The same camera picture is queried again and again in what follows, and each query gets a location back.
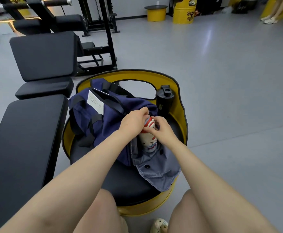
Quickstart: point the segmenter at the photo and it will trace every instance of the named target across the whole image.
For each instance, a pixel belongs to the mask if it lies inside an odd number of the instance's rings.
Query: gym bag
[[[99,145],[119,129],[122,119],[130,111],[147,107],[151,116],[157,116],[156,105],[146,99],[135,98],[103,78],[93,79],[91,86],[69,99],[71,129],[81,137],[78,143],[81,147]],[[161,192],[169,189],[180,172],[179,164],[169,149],[158,142],[157,149],[147,153],[137,137],[125,146],[117,160],[126,166],[136,166],[139,174]]]

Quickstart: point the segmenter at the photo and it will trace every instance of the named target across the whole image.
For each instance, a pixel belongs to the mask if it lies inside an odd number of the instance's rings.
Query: floor
[[[283,232],[283,20],[265,25],[260,13],[200,16],[191,25],[174,25],[169,17],[122,20],[121,33],[112,37],[119,69],[155,70],[177,80],[190,150]],[[11,37],[0,38],[0,121],[23,84]],[[107,42],[104,32],[81,39],[89,40]],[[154,94],[144,85],[122,86],[137,96]],[[55,176],[68,166],[61,148]],[[146,233],[154,218],[168,220],[187,189],[181,174],[162,207],[127,218],[130,231]]]

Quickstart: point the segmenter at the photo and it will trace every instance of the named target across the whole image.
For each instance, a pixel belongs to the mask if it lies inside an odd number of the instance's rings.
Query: yellow trash can
[[[148,21],[164,21],[166,16],[166,8],[164,5],[147,6]]]
[[[192,23],[197,0],[183,0],[176,3],[174,8],[173,23]]]

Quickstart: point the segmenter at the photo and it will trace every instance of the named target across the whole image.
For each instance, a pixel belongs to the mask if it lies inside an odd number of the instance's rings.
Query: black shaker bottle
[[[169,85],[163,85],[157,90],[155,98],[157,99],[158,115],[162,117],[167,116],[175,98],[175,92]]]

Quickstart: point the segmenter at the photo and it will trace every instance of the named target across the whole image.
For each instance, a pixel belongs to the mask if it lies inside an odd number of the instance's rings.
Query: white bottle
[[[155,128],[155,120],[151,116],[145,121],[144,127]],[[144,146],[144,151],[147,153],[151,153],[155,151],[158,143],[155,136],[151,133],[145,132],[144,130],[141,131],[139,134],[139,138],[141,143]]]

